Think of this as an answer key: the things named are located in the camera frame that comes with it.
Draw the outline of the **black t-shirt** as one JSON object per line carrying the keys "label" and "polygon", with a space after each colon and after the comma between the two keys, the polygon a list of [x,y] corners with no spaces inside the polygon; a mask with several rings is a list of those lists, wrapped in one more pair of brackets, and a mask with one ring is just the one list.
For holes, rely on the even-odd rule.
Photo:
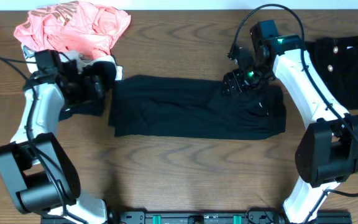
{"label": "black t-shirt", "polygon": [[136,75],[116,82],[108,124],[115,136],[260,140],[286,129],[279,86],[237,97],[212,80]]}

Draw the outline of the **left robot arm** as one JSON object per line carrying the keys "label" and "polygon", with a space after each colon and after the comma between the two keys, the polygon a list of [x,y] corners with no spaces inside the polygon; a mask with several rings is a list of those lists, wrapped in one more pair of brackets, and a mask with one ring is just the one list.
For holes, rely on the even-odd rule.
{"label": "left robot arm", "polygon": [[59,144],[60,112],[70,95],[74,60],[43,50],[27,58],[36,71],[25,79],[25,108],[9,144],[0,146],[0,176],[15,208],[48,222],[107,223],[105,202],[81,189],[79,175]]}

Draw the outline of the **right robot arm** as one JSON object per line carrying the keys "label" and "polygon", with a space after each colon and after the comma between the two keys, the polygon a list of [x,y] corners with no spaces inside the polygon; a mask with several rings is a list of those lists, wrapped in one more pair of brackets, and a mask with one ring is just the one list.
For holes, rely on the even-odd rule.
{"label": "right robot arm", "polygon": [[254,54],[233,42],[228,58],[238,68],[225,75],[226,93],[237,96],[277,79],[288,90],[305,125],[295,153],[298,180],[276,223],[338,223],[345,215],[319,212],[329,194],[358,173],[358,115],[335,99],[305,49],[303,34],[280,35],[274,21],[256,23]]}

